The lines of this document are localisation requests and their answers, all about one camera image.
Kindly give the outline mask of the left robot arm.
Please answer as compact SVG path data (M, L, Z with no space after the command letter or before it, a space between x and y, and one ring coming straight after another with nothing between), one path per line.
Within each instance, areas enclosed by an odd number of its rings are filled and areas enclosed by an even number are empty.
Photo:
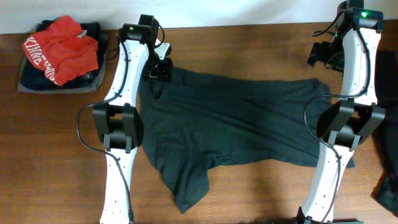
M93 107L93 119L106 156L106 188L100 223L134 223L131 177L134 158L144 138L136 108L141 80L172 79L172 47L154 16L141 15L137 24L118 31L119 59L104 101Z

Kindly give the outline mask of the black garment white logo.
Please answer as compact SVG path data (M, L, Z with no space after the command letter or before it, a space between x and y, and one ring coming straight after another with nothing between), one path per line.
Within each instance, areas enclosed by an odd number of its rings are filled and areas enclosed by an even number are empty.
M376 54L376 96L386 117L376 131L376 141L384 169L381 186L374 199L397 216L397 52Z

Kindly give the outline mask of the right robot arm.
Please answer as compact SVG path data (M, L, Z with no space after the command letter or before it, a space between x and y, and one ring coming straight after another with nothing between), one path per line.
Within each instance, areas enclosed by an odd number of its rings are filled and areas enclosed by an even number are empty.
M343 74L338 101L319 117L311 135L319 142L319 157L310 193L294 223L334 223L336 195L354 151L383 122L386 111L377 104L376 52L384 28L381 11L364 1L343 1L331 26L331 42L316 42L307 63L322 62Z

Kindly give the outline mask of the dark green t-shirt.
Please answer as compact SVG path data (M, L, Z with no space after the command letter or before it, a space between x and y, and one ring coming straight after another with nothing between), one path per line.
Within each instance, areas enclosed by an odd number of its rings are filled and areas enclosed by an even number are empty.
M210 189L208 171L273 159L314 167L318 117L331 106L316 78L240 80L174 68L138 87L143 150L181 213Z

